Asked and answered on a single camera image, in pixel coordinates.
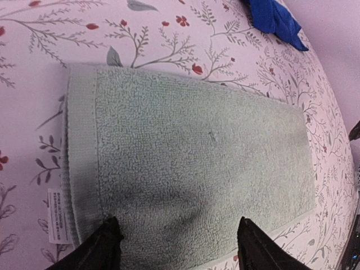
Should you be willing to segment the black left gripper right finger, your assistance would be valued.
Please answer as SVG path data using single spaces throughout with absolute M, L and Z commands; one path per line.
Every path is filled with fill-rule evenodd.
M 283 251 L 251 219 L 242 217 L 237 230 L 238 266 L 243 270 L 309 270 Z

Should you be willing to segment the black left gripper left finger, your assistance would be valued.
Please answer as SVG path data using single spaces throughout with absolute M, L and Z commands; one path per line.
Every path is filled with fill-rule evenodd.
M 121 234 L 116 217 L 103 222 L 72 253 L 48 267 L 48 270 L 118 270 Z

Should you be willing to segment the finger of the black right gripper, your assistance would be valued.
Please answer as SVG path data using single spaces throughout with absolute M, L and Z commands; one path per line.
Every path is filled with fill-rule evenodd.
M 360 121 L 352 128 L 348 138 L 350 141 L 354 141 L 360 138 Z

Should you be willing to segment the light green towel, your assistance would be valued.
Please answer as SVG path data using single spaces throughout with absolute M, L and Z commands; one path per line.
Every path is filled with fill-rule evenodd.
M 274 233 L 314 211 L 301 108 L 128 67 L 73 65 L 62 189 L 73 244 L 119 222 L 121 269 L 199 269 L 237 248 L 241 217 Z

